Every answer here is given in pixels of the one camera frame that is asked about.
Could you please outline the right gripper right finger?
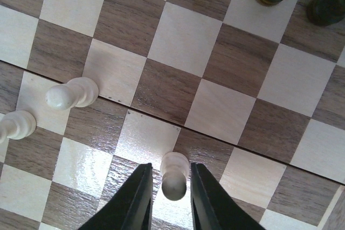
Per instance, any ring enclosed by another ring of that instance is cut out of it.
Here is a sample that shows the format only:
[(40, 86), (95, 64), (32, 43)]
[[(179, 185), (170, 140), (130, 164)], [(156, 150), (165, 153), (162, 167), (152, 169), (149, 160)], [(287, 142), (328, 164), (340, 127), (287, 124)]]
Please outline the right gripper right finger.
[(201, 163), (191, 163), (191, 209), (194, 229), (263, 229), (227, 194)]

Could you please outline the white pawn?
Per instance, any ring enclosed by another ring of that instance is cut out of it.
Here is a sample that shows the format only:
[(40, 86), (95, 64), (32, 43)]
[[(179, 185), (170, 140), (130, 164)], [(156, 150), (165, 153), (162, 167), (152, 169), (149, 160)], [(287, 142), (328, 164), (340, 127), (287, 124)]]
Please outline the white pawn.
[(1, 119), (1, 143), (6, 139), (20, 140), (30, 136), (36, 129), (36, 119), (28, 111), (10, 112)]
[(51, 87), (45, 95), (46, 103), (55, 110), (87, 107), (99, 96), (97, 84), (90, 78), (78, 77)]
[(189, 176), (189, 161), (179, 152), (169, 152), (161, 161), (162, 192), (172, 201), (178, 201), (187, 191), (187, 178)]

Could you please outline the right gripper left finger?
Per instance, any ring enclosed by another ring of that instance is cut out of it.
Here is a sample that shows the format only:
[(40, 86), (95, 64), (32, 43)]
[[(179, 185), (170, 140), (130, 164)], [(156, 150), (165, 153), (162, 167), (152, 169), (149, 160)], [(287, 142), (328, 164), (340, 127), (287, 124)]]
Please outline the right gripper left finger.
[(140, 164), (110, 201), (80, 229), (151, 229), (153, 167)]

